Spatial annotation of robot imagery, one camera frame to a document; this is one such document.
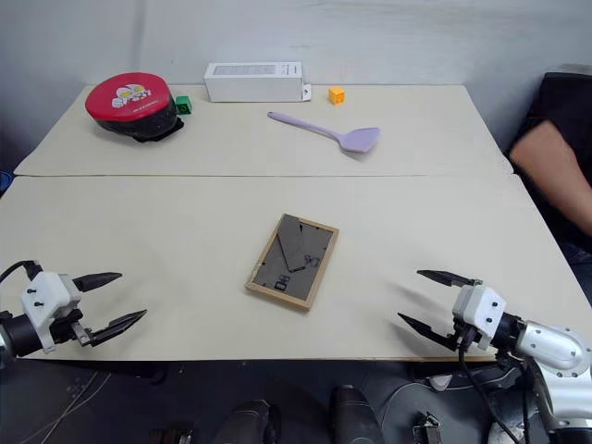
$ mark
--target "orange cube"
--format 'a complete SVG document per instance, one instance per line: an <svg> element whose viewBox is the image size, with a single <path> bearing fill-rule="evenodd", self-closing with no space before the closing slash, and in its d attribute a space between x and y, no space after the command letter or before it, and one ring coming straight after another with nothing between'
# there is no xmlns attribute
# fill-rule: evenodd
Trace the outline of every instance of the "orange cube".
<svg viewBox="0 0 592 444"><path fill-rule="evenodd" d="M333 105L345 103L345 90L340 86L331 86L329 88L329 102Z"/></svg>

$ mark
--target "wooden picture frame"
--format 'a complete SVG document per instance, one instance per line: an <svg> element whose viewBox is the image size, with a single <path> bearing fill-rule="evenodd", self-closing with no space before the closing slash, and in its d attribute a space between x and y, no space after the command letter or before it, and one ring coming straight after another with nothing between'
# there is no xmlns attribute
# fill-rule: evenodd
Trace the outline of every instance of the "wooden picture frame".
<svg viewBox="0 0 592 444"><path fill-rule="evenodd" d="M315 296L318 291L318 288L321 285L321 279L323 278L323 275L325 274L325 270L327 269L327 264L328 264L329 258L331 257L331 254L333 253L333 249L335 247L335 242L337 241L337 237L339 235L339 230L337 228L333 228L333 227L330 227L327 225L319 224L319 223L313 222L308 219L297 217L301 224L330 232L330 238L328 239L327 246L324 247L325 252L323 254L322 259L320 259L320 264L318 264L318 267L316 268L316 273L314 274L314 279L313 279L312 285L310 286L310 289L308 290L306 297L304 299L294 297L285 291L277 290L277 286L274 289L274 288L270 288L270 287L267 287L267 286L264 286L264 285L261 285L261 284L255 282L255 278L258 276L261 267L263 265L265 265L265 259L269 255L269 253L272 249L272 246L274 245L275 242L277 242L278 228L279 228L284 216L287 216L287 215L285 215L285 214L282 215L282 217L277 222L277 225L276 225L275 229L273 230L273 232L271 233L271 236L269 237L267 244L265 245L263 251L259 255L259 258L257 259L257 262L253 268L253 271L251 273L251 276L249 277L249 280L245 284L245 287L248 290L254 291L255 293L264 295L269 298L273 298L276 301L287 303L290 306L298 308L300 310L309 311L311 309L311 306L313 305L313 301L315 300Z"/></svg>

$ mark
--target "beige table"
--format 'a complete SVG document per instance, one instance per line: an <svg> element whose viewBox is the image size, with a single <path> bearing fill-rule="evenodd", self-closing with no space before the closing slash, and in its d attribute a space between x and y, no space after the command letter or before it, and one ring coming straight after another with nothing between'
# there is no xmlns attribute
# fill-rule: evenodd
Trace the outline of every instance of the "beige table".
<svg viewBox="0 0 592 444"><path fill-rule="evenodd" d="M284 212L340 228L308 314L243 287ZM50 358L451 356L396 316L450 331L457 289L421 268L482 278L509 312L592 340L586 298L514 176L18 178L0 201L0 246L0 268L39 259L72 276L123 273L84 296L90 327L148 309L117 339L64 344ZM25 280L0 287L3 309L20 313Z"/></svg>
<svg viewBox="0 0 592 444"><path fill-rule="evenodd" d="M189 95L185 128L158 143L137 143L101 129L84 109L85 88L37 149L17 168L27 176L505 176L512 169L463 86L347 86L334 106L327 86L299 104L211 104L202 86ZM347 156L336 142L271 120L279 111L347 132L380 127L367 155Z"/></svg>

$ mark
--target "person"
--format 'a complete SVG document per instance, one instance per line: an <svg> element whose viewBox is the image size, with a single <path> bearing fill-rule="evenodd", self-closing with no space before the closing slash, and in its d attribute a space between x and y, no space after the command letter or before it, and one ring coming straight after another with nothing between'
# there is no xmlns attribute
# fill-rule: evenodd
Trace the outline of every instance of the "person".
<svg viewBox="0 0 592 444"><path fill-rule="evenodd" d="M547 73L508 155L592 305L592 76Z"/></svg>

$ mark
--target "white box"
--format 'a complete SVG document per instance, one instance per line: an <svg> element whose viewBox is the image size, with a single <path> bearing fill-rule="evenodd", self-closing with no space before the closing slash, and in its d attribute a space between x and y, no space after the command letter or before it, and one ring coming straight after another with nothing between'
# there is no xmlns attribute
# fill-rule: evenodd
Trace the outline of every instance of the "white box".
<svg viewBox="0 0 592 444"><path fill-rule="evenodd" d="M304 102L312 94L301 62L210 63L203 80L212 102Z"/></svg>

